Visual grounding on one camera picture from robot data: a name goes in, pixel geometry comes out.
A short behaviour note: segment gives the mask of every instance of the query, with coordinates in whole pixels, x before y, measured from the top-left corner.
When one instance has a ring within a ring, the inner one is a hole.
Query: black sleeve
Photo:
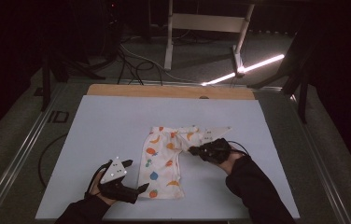
[[[236,160],[226,185],[243,200],[254,223],[295,223],[274,185],[251,157]]]
[[[70,203],[56,224],[98,224],[110,206],[97,196]]]

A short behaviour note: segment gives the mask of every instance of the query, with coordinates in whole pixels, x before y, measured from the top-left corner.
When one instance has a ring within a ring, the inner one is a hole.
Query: wrist
[[[114,203],[116,202],[116,200],[106,198],[106,197],[103,196],[101,193],[96,194],[96,196],[97,196],[99,199],[101,199],[103,202],[105,202],[106,204],[108,204],[109,206],[111,206],[112,204],[114,204]]]
[[[229,155],[229,158],[226,161],[224,161],[223,163],[221,163],[219,165],[219,167],[222,170],[224,170],[227,175],[230,175],[232,173],[232,168],[233,168],[236,160],[238,160],[244,156],[245,156],[245,154],[243,154],[243,153],[231,152],[231,154]]]

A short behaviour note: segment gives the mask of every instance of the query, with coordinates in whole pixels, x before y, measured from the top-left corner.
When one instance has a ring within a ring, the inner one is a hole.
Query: metal frame
[[[57,84],[55,90],[52,93],[52,101],[48,105],[48,109],[44,112],[41,112],[38,118],[35,121],[35,124],[31,128],[30,132],[27,134],[24,142],[21,144],[17,154],[13,158],[12,162],[9,164],[7,169],[4,171],[3,175],[0,178],[0,206],[3,200],[6,198],[7,193],[13,185],[13,182],[18,177],[19,171],[21,170],[24,162],[27,160],[32,148],[35,145],[35,141],[38,136],[41,134],[42,129],[50,115],[50,111],[54,107],[54,103],[58,96],[65,89],[65,83]]]
[[[239,17],[223,17],[223,16],[207,16],[173,13],[173,0],[169,0],[169,16],[167,30],[167,47],[164,58],[164,69],[170,71],[172,69],[173,60],[173,29],[188,30],[205,30],[217,32],[240,33],[237,45],[233,46],[233,58],[237,68],[243,66],[240,57],[240,49],[246,37],[248,24],[254,10],[254,4],[249,5],[248,11],[244,18]]]

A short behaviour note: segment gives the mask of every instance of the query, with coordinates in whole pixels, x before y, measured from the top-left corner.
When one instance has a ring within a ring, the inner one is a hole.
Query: wooden edge
[[[255,100],[247,88],[92,84],[87,95]]]

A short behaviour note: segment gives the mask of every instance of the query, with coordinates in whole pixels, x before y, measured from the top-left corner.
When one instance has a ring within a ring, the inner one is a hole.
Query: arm
[[[219,167],[228,174],[227,187],[243,200],[254,223],[295,223],[274,185],[251,157],[233,152]]]
[[[102,223],[103,216],[115,200],[108,199],[100,194],[97,183],[99,173],[90,190],[90,196],[76,203],[70,203],[63,214],[56,220],[56,224],[98,224]]]

